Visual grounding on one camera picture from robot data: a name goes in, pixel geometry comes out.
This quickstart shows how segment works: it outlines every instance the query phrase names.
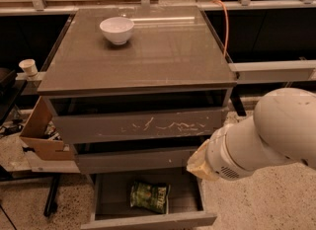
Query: floor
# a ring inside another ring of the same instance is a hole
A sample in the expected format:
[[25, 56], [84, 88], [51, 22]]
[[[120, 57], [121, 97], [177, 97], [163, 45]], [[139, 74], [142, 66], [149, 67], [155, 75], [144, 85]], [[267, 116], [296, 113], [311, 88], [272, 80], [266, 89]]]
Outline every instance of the floor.
[[[256, 103], [245, 103], [247, 115]], [[243, 119], [230, 112], [227, 121]], [[17, 135], [0, 140], [0, 164], [8, 169], [23, 170], [28, 162]], [[43, 216], [51, 178], [0, 183], [1, 205], [16, 229], [80, 229], [89, 222], [93, 188], [84, 176], [63, 174], [56, 197], [57, 211]], [[316, 229], [316, 172], [292, 164], [255, 172], [252, 177], [235, 182], [203, 182], [207, 209], [217, 214], [214, 224], [198, 230], [247, 229]], [[0, 211], [0, 229], [14, 229]]]

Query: box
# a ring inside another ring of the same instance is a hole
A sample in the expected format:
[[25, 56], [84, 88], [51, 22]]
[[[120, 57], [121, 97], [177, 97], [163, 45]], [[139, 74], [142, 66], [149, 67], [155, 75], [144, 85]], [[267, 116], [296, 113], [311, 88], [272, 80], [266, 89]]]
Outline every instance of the box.
[[42, 160], [74, 160], [73, 153], [61, 140], [43, 139], [46, 127], [51, 121], [51, 118], [52, 115], [46, 103], [43, 98], [39, 97], [36, 106], [20, 134], [20, 139], [28, 147], [33, 148]]

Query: paper cup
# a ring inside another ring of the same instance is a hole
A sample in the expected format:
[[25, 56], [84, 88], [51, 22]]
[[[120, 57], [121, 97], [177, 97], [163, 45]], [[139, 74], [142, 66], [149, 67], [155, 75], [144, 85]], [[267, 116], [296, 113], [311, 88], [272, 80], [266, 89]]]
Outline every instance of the paper cup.
[[33, 59], [26, 59], [19, 63], [20, 68], [27, 74], [28, 77], [34, 77], [38, 74], [36, 62]]

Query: bowl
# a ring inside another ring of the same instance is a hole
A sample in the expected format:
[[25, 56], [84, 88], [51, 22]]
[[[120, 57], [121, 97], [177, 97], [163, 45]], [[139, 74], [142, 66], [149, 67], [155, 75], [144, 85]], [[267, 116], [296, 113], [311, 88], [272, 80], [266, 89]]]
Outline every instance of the bowl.
[[131, 37], [134, 22], [125, 17], [113, 17], [104, 20], [100, 29], [107, 40], [113, 44], [125, 44]]

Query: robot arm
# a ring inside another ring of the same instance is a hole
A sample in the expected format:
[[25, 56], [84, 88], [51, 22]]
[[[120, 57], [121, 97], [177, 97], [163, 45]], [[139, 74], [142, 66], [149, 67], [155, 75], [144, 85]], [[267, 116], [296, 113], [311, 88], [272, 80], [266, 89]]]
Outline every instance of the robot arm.
[[294, 162], [316, 170], [316, 95], [284, 88], [264, 95], [253, 116], [216, 130], [187, 169], [207, 180], [237, 180]]

